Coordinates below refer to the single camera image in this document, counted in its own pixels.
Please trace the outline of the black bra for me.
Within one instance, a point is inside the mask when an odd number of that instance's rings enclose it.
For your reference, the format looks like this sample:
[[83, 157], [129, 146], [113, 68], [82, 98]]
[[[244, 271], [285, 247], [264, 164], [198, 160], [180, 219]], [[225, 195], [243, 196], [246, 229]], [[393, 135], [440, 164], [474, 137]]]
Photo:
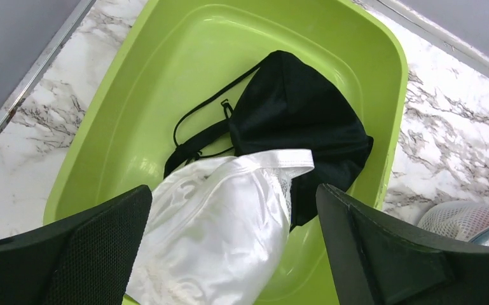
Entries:
[[315, 168], [295, 178], [291, 187], [291, 226], [303, 226], [317, 215], [319, 185], [350, 189], [371, 154], [373, 138], [339, 89], [292, 53], [271, 52], [231, 86], [243, 81], [247, 86], [235, 105], [223, 98], [223, 91], [207, 99], [208, 104], [221, 101], [224, 118], [176, 144], [164, 173], [202, 159], [202, 149], [226, 134], [236, 156], [309, 149]]

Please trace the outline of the white bra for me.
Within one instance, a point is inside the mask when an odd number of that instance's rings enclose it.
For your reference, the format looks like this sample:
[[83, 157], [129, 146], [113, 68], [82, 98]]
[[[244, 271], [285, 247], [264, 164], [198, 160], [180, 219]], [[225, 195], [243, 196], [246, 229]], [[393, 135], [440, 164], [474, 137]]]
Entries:
[[291, 184], [308, 149], [201, 159], [165, 178], [126, 293], [139, 304], [253, 304], [289, 237]]

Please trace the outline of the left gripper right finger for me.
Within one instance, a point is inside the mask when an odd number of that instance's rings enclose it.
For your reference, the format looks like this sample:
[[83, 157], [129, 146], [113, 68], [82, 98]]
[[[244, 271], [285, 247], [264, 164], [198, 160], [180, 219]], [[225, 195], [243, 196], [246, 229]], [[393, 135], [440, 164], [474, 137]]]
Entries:
[[316, 205], [340, 304], [489, 304], [489, 230], [447, 238], [327, 184]]

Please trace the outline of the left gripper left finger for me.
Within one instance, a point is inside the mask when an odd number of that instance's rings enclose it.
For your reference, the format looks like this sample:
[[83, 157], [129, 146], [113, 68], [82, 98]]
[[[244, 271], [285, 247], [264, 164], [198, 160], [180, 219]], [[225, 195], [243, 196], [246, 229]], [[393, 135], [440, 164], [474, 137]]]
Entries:
[[0, 240], [0, 304], [121, 304], [152, 195], [137, 186]]

